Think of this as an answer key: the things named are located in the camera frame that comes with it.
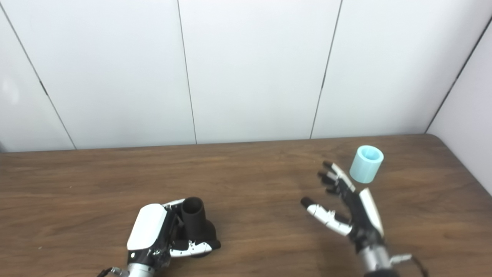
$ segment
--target black cylindrical object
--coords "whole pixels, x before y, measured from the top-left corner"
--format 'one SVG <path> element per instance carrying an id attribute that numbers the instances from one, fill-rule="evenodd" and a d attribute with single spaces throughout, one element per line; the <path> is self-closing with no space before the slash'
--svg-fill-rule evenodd
<path id="1" fill-rule="evenodd" d="M 184 223 L 179 234 L 181 239 L 196 241 L 196 244 L 217 240 L 215 226 L 206 219 L 205 207 L 200 198 L 186 198 L 181 205 L 181 215 Z"/>

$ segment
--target robotic finger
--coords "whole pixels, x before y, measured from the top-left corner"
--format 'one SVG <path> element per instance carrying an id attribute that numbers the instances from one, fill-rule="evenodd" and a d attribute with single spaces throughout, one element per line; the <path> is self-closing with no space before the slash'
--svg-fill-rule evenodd
<path id="1" fill-rule="evenodd" d="M 352 225 L 349 224 L 350 220 L 337 214 L 334 210 L 326 211 L 323 206 L 316 204 L 308 197 L 302 198 L 301 204 L 306 208 L 308 213 L 323 223 L 323 225 L 340 235 L 347 236 L 352 231 Z"/>
<path id="2" fill-rule="evenodd" d="M 174 241 L 173 247 L 170 249 L 171 257 L 189 257 L 211 252 L 219 249 L 219 241 L 206 241 L 196 243 L 192 241 Z"/>

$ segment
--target white wall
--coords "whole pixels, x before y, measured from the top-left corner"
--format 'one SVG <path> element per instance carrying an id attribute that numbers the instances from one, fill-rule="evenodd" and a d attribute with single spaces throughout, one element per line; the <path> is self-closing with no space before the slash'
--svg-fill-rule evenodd
<path id="1" fill-rule="evenodd" d="M 198 143 L 308 139 L 340 0 L 179 0 Z"/>
<path id="2" fill-rule="evenodd" d="M 0 9 L 0 151 L 74 149 Z"/>
<path id="3" fill-rule="evenodd" d="M 312 137 L 425 132 L 491 15 L 483 0 L 344 0 Z"/>
<path id="4" fill-rule="evenodd" d="M 0 2 L 77 148 L 423 133 L 492 16 L 482 0 Z M 67 135 L 12 68 L 30 106 L 0 114 L 36 128 L 0 118 L 0 144 L 64 149 L 13 146 Z"/>
<path id="5" fill-rule="evenodd" d="M 477 45 L 428 133 L 492 194 L 492 27 Z"/>
<path id="6" fill-rule="evenodd" d="M 1 0 L 77 148 L 195 143 L 176 0 Z"/>

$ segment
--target black fingertip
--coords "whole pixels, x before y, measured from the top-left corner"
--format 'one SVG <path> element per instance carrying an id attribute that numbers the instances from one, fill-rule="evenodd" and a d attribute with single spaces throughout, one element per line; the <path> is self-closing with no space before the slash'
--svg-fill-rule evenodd
<path id="1" fill-rule="evenodd" d="M 332 169 L 332 162 L 329 162 L 329 161 L 324 161 L 323 162 L 323 166 L 326 168 L 326 169 Z"/>
<path id="2" fill-rule="evenodd" d="M 327 171 L 318 171 L 318 177 L 323 178 L 327 173 Z"/>
<path id="3" fill-rule="evenodd" d="M 335 185 L 337 181 L 325 175 L 321 176 L 321 182 L 325 185 Z"/>
<path id="4" fill-rule="evenodd" d="M 326 193 L 338 195 L 338 190 L 335 187 L 328 187 L 326 188 Z"/>
<path id="5" fill-rule="evenodd" d="M 316 204 L 311 198 L 309 197 L 303 197 L 301 199 L 301 205 L 303 205 L 305 208 L 308 208 L 309 206 Z"/>

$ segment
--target robotic hand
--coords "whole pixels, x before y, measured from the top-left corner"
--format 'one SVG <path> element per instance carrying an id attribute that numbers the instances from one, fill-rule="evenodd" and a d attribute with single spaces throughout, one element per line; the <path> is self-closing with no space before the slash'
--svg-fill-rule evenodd
<path id="1" fill-rule="evenodd" d="M 215 227 L 205 219 L 203 202 L 197 197 L 165 204 L 149 204 L 140 209 L 130 238 L 128 269 L 103 270 L 120 277 L 152 277 L 167 267 L 173 257 L 203 257 L 220 248 Z"/>
<path id="2" fill-rule="evenodd" d="M 411 254 L 390 258 L 384 242 L 379 212 L 369 189 L 357 191 L 345 172 L 336 164 L 324 162 L 323 166 L 325 170 L 318 175 L 326 186 L 326 192 L 343 200 L 350 210 L 351 218 L 345 218 L 334 210 L 326 210 L 308 197 L 302 198 L 301 204 L 326 227 L 349 237 L 364 265 L 364 277 L 399 277 L 393 265 L 407 260 L 413 260 L 419 266 L 422 275 L 428 277 L 427 270 Z"/>

